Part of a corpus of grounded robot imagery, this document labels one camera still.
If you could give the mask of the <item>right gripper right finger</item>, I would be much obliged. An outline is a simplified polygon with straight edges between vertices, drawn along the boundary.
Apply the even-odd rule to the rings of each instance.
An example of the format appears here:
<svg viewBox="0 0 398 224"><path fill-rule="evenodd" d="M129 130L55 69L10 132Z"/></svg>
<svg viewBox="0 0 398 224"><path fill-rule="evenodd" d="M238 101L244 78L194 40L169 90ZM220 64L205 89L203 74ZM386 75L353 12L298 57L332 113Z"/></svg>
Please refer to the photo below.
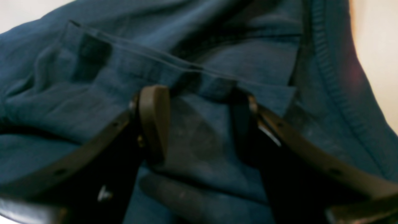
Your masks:
<svg viewBox="0 0 398 224"><path fill-rule="evenodd" d="M243 90L230 95L236 153L260 172L276 224L396 224L397 184L331 156Z"/></svg>

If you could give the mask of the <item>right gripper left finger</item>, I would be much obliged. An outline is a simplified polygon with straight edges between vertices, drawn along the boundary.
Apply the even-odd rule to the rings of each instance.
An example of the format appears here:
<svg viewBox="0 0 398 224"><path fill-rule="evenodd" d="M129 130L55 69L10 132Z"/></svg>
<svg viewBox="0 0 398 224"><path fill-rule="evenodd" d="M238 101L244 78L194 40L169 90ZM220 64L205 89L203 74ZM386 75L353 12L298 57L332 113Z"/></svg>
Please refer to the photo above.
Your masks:
<svg viewBox="0 0 398 224"><path fill-rule="evenodd" d="M121 224L143 161L162 164L170 94L147 86L128 110L62 159L1 186L1 218L12 224Z"/></svg>

